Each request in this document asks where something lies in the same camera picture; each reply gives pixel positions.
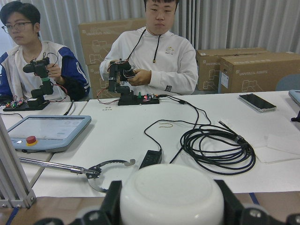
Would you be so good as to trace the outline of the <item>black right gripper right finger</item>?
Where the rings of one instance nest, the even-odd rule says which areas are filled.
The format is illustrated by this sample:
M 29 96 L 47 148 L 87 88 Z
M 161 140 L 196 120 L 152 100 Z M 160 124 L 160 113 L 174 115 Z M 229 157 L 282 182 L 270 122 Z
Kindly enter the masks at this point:
M 223 180 L 214 180 L 224 199 L 224 225 L 268 225 L 268 215 L 256 208 L 245 208 Z

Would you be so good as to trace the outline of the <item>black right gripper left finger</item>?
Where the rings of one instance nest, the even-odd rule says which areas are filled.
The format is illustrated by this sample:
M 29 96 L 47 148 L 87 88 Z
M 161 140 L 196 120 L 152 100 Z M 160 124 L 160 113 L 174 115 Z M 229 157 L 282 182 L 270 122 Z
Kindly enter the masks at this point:
M 120 193 L 122 182 L 112 181 L 99 208 L 77 219 L 78 225 L 120 225 Z

